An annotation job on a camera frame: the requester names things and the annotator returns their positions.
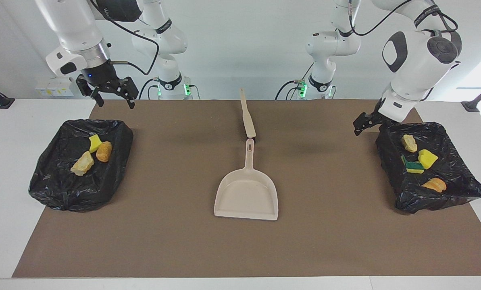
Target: beige dustpan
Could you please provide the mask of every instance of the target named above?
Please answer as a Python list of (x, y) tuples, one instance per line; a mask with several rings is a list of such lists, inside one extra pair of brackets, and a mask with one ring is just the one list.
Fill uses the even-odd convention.
[(246, 105), (244, 90), (240, 90), (242, 119), (246, 134), (246, 165), (225, 176), (217, 190), (213, 212), (220, 217), (277, 220), (278, 196), (269, 176), (253, 168), (255, 127)]

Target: dustpan handle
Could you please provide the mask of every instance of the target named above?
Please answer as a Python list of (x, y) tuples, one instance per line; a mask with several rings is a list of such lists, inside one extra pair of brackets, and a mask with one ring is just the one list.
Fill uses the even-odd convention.
[(248, 139), (246, 141), (246, 165), (244, 168), (253, 169), (253, 152), (255, 151), (255, 141)]

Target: table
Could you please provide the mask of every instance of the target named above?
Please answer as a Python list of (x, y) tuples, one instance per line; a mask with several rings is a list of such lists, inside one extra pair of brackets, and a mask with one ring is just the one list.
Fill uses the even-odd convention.
[[(67, 119), (87, 118), (90, 100), (18, 100), (0, 111), (0, 288), (310, 288), (310, 289), (466, 289), (481, 277), (319, 277), (245, 279), (12, 279), (8, 280), (35, 227), (43, 206), (27, 194), (37, 157)], [(424, 121), (447, 128), (469, 169), (481, 182), (481, 117), (458, 103), (426, 102), (417, 107)], [(474, 140), (479, 147), (472, 148)], [(16, 151), (16, 143), (21, 151)], [(481, 200), (472, 202), (481, 221)]]

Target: trash bag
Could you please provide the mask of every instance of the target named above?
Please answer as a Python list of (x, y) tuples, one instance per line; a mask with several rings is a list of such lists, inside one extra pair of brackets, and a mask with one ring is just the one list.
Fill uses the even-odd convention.
[[(113, 145), (107, 163), (92, 154), (95, 164), (84, 176), (70, 172), (71, 167), (90, 148), (90, 136)], [(59, 128), (41, 154), (29, 185), (29, 195), (61, 211), (92, 211), (108, 202), (119, 187), (133, 132), (123, 121), (69, 120)]]
[[(418, 151), (427, 149), (439, 157), (423, 174), (408, 173), (401, 160), (402, 155), (410, 162), (418, 160), (418, 152), (404, 149), (401, 143), (404, 134), (414, 136)], [(435, 211), (481, 198), (481, 184), (459, 156), (442, 125), (435, 122), (382, 125), (376, 143), (382, 168), (396, 195), (397, 209), (408, 213), (420, 209)], [(447, 189), (437, 193), (421, 186), (432, 178), (443, 180)]]

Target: brown mat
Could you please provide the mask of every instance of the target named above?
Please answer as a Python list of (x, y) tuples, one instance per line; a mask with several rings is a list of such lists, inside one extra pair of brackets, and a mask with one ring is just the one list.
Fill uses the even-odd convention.
[[(98, 211), (45, 209), (13, 277), (480, 276), (469, 204), (403, 215), (352, 121), (375, 101), (250, 101), (255, 168), (277, 187), (277, 222), (218, 218), (226, 173), (244, 165), (240, 101), (106, 101), (135, 140)], [(419, 122), (414, 111), (409, 122)]]

